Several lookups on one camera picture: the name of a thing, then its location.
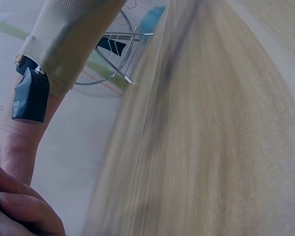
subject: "light wood plank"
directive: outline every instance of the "light wood plank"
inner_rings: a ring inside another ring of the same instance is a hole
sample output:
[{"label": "light wood plank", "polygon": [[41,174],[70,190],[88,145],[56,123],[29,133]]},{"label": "light wood plank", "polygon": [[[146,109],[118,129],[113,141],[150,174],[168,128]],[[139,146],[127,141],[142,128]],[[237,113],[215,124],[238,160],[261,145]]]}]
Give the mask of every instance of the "light wood plank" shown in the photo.
[{"label": "light wood plank", "polygon": [[270,55],[226,1],[171,0],[84,235],[295,236],[295,92]]}]

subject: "hand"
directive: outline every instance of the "hand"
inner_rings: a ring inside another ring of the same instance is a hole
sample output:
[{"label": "hand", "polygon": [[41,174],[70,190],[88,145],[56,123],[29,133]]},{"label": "hand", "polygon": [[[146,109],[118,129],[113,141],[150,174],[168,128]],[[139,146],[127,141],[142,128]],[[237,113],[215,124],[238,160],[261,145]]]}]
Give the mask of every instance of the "hand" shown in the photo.
[{"label": "hand", "polygon": [[[62,221],[28,185],[0,168],[0,236],[65,236]],[[21,224],[27,223],[30,232]]]},{"label": "hand", "polygon": [[8,122],[0,122],[0,166],[16,179],[30,185],[38,143],[27,138],[25,130],[17,129]]}]

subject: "blurred wooden board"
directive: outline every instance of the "blurred wooden board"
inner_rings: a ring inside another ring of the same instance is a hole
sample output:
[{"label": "blurred wooden board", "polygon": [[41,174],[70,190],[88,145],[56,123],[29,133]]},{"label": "blurred wooden board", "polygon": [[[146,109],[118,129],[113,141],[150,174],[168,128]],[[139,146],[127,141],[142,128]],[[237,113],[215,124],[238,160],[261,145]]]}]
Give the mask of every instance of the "blurred wooden board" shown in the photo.
[{"label": "blurred wooden board", "polygon": [[124,95],[85,236],[295,236],[295,38],[276,32],[293,45],[283,71],[254,2],[171,0]]}]

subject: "green stripe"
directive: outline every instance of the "green stripe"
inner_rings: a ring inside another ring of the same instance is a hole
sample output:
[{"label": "green stripe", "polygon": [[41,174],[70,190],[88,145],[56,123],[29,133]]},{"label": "green stripe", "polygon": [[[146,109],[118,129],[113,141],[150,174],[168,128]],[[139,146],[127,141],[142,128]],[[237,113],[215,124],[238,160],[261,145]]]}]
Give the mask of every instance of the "green stripe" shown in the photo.
[{"label": "green stripe", "polygon": [[26,37],[29,35],[28,33],[14,27],[14,26],[11,26],[3,21],[0,21],[0,31],[2,33],[6,33],[12,37],[15,37],[15,38],[18,38],[21,40],[25,40]]}]

